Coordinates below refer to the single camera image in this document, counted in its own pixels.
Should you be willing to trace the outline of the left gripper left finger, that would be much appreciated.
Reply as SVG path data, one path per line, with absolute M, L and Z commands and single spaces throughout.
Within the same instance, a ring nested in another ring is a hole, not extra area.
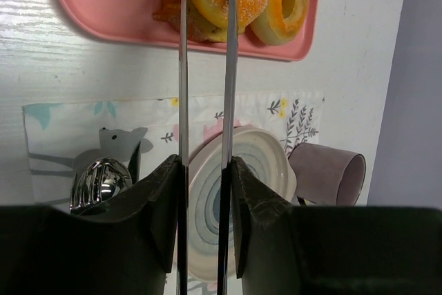
M 161 294 L 177 227 L 177 156 L 76 216 L 1 208 L 2 294 Z

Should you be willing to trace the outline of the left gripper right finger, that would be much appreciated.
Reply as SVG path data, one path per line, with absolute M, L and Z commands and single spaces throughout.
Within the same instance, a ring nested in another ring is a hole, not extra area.
M 441 212 L 295 206 L 232 161 L 236 274 L 245 294 L 440 294 Z

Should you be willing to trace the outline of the brown toast bread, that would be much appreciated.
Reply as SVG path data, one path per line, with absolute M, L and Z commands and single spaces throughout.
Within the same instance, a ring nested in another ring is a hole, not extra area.
M 174 30 L 180 31 L 181 0 L 160 0 L 161 6 L 153 13 L 156 21 L 167 22 Z M 222 43 L 227 41 L 227 30 L 213 25 L 204 18 L 187 0 L 187 38 L 194 42 Z

